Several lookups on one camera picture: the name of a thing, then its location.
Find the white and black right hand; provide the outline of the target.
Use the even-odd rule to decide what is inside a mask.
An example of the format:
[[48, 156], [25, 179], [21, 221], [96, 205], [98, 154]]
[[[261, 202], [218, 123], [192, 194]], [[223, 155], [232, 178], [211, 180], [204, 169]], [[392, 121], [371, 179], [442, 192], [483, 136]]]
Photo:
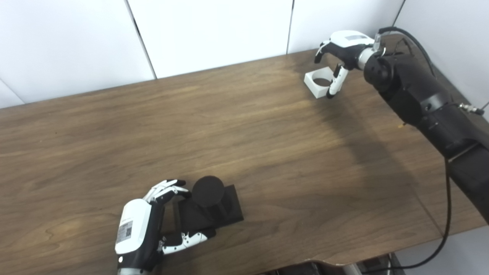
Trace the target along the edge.
[[332, 33], [328, 40], [321, 42], [314, 57], [319, 64], [325, 54], [337, 57], [337, 64], [325, 94], [332, 99], [340, 91], [343, 82], [351, 70], [364, 70], [368, 59], [378, 52], [378, 43], [369, 36], [355, 30], [340, 30]]

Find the white and black left hand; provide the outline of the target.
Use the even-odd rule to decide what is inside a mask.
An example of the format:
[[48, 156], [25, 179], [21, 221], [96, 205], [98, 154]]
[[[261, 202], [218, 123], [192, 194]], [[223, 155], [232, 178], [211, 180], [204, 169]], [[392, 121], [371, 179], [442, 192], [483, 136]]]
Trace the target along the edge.
[[119, 275], [148, 275], [164, 256], [215, 237], [213, 228], [169, 235], [161, 233], [165, 205], [175, 196], [191, 197], [184, 180], [161, 181], [143, 198], [133, 199], [124, 206], [115, 243]]

